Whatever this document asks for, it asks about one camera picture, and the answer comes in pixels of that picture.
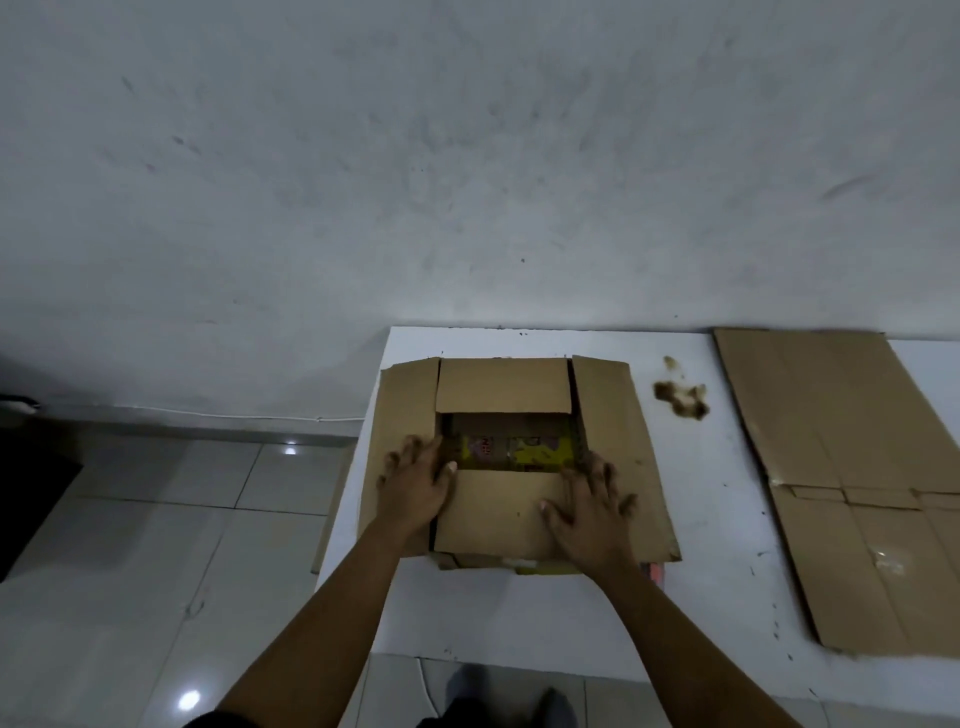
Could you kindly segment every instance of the concrete wall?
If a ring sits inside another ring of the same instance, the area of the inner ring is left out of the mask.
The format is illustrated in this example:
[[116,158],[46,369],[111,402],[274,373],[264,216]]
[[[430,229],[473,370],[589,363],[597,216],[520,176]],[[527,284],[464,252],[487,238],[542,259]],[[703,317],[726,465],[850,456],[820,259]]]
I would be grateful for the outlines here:
[[0,7],[0,390],[352,415],[396,323],[960,335],[955,0]]

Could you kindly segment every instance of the shoe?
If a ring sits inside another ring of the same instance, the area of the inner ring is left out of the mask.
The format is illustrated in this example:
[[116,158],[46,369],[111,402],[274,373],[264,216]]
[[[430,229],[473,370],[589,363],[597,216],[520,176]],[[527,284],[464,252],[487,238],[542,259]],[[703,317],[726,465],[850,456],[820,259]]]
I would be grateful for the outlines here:
[[566,695],[550,688],[537,704],[530,725],[531,728],[577,728],[577,714]]
[[490,696],[490,673],[483,665],[464,665],[446,683],[446,707],[458,697],[474,698],[487,703]]

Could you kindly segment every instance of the finger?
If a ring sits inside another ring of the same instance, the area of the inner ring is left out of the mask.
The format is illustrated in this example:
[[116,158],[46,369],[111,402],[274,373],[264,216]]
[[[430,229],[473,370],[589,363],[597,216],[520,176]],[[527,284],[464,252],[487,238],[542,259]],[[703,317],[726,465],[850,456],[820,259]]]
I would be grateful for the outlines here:
[[430,466],[430,472],[437,466],[437,460],[440,458],[440,445],[444,442],[443,435],[437,435],[433,440],[423,446],[420,455],[417,458],[418,463],[426,463]]
[[636,509],[639,507],[639,497],[636,493],[630,493],[620,502],[620,515],[629,520],[636,515]]
[[610,495],[607,493],[607,480],[604,477],[604,466],[606,464],[604,459],[596,452],[590,454],[590,471],[588,476],[590,489],[593,492],[593,496],[599,498],[603,503],[610,502]]
[[546,522],[547,530],[553,534],[557,543],[563,546],[570,533],[570,523],[561,514],[557,504],[551,500],[540,501],[540,512],[543,514],[543,520]]
[[390,477],[396,472],[396,466],[400,462],[400,456],[395,452],[388,452],[383,457],[383,474]]
[[607,481],[607,496],[610,498],[610,503],[615,506],[620,502],[620,489],[617,483],[619,473],[616,471],[613,463],[606,463],[604,465],[603,475],[604,480]]
[[457,464],[451,460],[442,468],[440,472],[437,473],[437,478],[433,481],[433,484],[447,493],[450,490],[450,484],[453,482],[453,477],[457,474]]
[[570,468],[561,468],[560,475],[570,491],[570,502],[573,503],[573,515],[577,515],[577,509],[590,500],[590,487],[587,479],[580,473]]
[[416,435],[407,435],[403,440],[403,452],[400,454],[400,467],[406,468],[417,459],[423,441]]

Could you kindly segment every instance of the dirt stain on table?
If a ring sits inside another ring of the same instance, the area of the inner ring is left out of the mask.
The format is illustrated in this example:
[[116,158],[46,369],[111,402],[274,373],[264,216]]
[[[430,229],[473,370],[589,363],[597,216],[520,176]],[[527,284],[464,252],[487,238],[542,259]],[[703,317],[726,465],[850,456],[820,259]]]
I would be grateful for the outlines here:
[[693,387],[685,387],[675,381],[658,381],[654,384],[654,397],[669,402],[677,417],[703,420],[710,412],[709,405],[704,402],[706,395],[705,384]]

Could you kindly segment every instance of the white tabletop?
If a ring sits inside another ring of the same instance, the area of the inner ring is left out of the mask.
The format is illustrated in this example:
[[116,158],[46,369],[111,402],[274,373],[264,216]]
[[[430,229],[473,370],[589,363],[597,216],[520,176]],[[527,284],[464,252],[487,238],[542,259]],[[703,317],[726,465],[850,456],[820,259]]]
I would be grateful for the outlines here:
[[[960,343],[893,347],[960,440]],[[709,335],[393,328],[381,368],[428,356],[572,354],[630,364],[684,558],[666,567],[665,590],[761,687],[784,697],[960,716],[960,661],[848,657],[811,639]],[[654,399],[653,383],[668,376],[665,355],[680,362],[686,381],[707,386],[710,413],[701,422]],[[375,398],[374,388],[318,586],[356,541]],[[401,561],[373,651],[647,680],[626,630],[585,577],[440,571],[425,557]]]

